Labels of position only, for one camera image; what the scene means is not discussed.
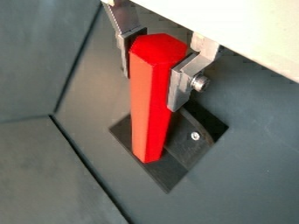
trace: gray panel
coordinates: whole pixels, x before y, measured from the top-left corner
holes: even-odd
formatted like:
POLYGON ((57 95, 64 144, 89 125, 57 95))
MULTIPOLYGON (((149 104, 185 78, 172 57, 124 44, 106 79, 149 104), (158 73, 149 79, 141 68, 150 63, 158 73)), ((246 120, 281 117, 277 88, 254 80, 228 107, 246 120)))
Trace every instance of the gray panel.
POLYGON ((101 14, 57 118, 134 223, 297 223, 299 85, 222 56, 193 97, 229 129, 164 194, 108 133, 129 110, 113 35, 101 14))
POLYGON ((49 118, 0 125, 0 223, 126 223, 49 118))
POLYGON ((0 1, 0 122, 54 108, 98 0, 0 1))

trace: dark gray wall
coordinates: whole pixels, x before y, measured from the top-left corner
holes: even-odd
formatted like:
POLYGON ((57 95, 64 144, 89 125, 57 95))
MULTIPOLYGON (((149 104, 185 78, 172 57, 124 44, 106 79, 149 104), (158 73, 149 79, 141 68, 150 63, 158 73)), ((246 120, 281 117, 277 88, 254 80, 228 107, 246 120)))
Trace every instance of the dark gray wall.
POLYGON ((169 194, 108 133, 129 98, 104 11, 56 116, 134 223, 294 224, 299 85, 232 52, 205 74, 193 97, 229 128, 169 194))
POLYGON ((54 108, 98 0, 0 1, 0 122, 54 108))

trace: red rectangular post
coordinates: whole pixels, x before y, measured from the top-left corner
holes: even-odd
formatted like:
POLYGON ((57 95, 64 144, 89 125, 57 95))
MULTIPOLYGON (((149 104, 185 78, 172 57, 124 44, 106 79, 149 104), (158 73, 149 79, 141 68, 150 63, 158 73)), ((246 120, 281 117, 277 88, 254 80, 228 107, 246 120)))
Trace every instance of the red rectangular post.
POLYGON ((137 37, 129 50, 132 147, 148 163, 158 160, 170 119, 166 108, 170 67, 186 45, 166 34, 137 37))

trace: white surface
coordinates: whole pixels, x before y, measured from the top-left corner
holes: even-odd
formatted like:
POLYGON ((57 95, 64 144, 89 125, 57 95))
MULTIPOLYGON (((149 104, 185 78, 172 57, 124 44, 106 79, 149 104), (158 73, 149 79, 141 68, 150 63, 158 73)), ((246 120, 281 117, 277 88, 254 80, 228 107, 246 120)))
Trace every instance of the white surface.
POLYGON ((132 0, 299 82, 296 0, 132 0))

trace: screw head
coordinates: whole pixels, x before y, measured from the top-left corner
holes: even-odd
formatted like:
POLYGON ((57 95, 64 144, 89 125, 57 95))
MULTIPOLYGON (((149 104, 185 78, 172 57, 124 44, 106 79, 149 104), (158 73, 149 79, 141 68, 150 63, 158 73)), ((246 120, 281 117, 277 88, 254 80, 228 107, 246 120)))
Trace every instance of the screw head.
POLYGON ((209 85, 210 80, 201 74, 197 73, 190 78, 190 87, 198 92, 204 92, 206 86, 209 85))
POLYGON ((190 133, 190 139, 192 139, 193 141, 198 141, 200 138, 201 138, 201 136, 200 136, 198 132, 197 132, 197 131, 193 131, 193 132, 190 133))

